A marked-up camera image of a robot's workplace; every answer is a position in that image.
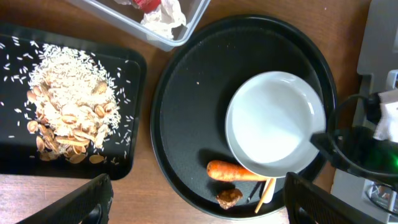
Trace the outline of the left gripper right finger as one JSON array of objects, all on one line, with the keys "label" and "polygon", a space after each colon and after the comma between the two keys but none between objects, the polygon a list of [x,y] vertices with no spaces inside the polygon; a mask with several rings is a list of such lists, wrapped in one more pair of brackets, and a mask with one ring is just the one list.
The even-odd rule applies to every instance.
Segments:
[{"label": "left gripper right finger", "polygon": [[377,224],[380,221],[327,193],[296,173],[288,172],[283,188],[293,224]]}]

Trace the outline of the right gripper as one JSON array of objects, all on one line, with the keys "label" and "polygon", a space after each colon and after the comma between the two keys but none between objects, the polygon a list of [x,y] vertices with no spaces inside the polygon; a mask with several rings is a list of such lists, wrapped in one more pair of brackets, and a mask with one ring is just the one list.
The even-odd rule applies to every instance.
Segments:
[{"label": "right gripper", "polygon": [[397,183],[397,143],[373,138],[374,131],[364,126],[312,134],[310,142],[332,165],[350,174],[383,184]]}]

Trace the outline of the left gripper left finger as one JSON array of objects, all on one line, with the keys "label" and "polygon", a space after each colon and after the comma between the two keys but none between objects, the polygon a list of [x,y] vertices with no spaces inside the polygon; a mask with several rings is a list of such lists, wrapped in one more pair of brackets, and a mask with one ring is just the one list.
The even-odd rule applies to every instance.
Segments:
[{"label": "left gripper left finger", "polygon": [[21,223],[107,224],[113,196],[109,175],[101,174]]}]

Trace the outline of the wooden chopstick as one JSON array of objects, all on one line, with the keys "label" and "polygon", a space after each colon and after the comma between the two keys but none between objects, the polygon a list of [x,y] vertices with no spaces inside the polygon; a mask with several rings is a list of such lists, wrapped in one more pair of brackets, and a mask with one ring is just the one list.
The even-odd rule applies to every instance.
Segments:
[{"label": "wooden chopstick", "polygon": [[257,207],[256,207],[256,209],[255,209],[255,213],[258,213],[258,211],[260,210],[260,208],[262,207],[262,204],[263,204],[263,201],[264,201],[264,199],[265,199],[265,196],[262,194],[262,197],[261,197],[261,199],[260,199],[260,201],[259,201],[259,203],[258,203],[258,205],[257,205]]}]

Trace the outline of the grey plate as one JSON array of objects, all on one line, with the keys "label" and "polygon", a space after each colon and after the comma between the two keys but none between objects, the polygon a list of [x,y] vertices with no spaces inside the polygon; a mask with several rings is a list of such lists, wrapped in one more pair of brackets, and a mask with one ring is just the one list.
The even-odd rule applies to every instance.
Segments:
[{"label": "grey plate", "polygon": [[310,142],[326,130],[323,103],[315,90],[287,72],[264,72],[241,85],[225,117],[225,135],[247,170],[281,178],[309,166],[319,150]]}]

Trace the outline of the brown food scrap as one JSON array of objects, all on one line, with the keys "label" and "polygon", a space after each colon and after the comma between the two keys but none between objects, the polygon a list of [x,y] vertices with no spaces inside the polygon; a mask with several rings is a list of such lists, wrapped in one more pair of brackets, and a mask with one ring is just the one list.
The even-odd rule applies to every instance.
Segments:
[{"label": "brown food scrap", "polygon": [[225,210],[235,206],[242,198],[243,194],[239,189],[224,190],[216,196],[220,207]]}]

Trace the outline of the orange carrot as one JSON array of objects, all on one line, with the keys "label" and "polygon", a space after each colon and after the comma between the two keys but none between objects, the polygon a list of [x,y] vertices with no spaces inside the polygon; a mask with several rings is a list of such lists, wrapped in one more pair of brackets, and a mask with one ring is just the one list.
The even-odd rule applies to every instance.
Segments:
[{"label": "orange carrot", "polygon": [[223,182],[262,182],[269,179],[268,177],[254,174],[245,169],[243,166],[225,161],[210,161],[206,167],[206,171],[210,178]]}]

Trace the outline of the rice and peanut shells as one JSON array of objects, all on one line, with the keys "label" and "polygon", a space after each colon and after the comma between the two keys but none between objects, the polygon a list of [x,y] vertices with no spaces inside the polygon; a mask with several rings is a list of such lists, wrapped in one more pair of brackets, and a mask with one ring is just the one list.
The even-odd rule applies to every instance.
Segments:
[{"label": "rice and peanut shells", "polygon": [[29,72],[27,99],[35,105],[35,118],[27,130],[36,135],[41,160],[64,156],[78,164],[88,147],[101,149],[120,125],[114,84],[86,53],[50,44],[41,56]]}]

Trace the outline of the white napkin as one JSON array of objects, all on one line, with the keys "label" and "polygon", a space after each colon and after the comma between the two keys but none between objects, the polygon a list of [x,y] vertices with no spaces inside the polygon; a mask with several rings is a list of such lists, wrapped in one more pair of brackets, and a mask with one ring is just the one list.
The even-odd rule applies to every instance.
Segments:
[{"label": "white napkin", "polygon": [[[114,0],[118,4],[132,5],[132,0]],[[141,25],[167,39],[173,39],[172,29],[186,26],[187,20],[181,10],[179,0],[161,0],[158,8],[150,13],[144,13]]]}]

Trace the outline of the red snack wrapper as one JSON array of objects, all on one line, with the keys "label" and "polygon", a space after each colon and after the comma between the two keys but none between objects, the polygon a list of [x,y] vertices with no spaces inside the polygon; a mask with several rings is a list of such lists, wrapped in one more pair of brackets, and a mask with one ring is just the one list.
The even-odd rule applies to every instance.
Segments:
[{"label": "red snack wrapper", "polygon": [[150,13],[158,8],[161,0],[132,0],[132,5],[142,10],[144,13]]}]

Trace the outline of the white plastic fork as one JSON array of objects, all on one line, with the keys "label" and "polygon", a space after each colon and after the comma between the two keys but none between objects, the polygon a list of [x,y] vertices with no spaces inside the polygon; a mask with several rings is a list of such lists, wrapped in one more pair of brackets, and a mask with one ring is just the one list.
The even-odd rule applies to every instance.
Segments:
[{"label": "white plastic fork", "polygon": [[274,191],[275,191],[276,180],[277,180],[276,178],[271,178],[266,182],[266,185],[265,185],[264,191],[263,191],[263,195],[265,196],[263,203],[271,202],[273,195],[274,195]]}]

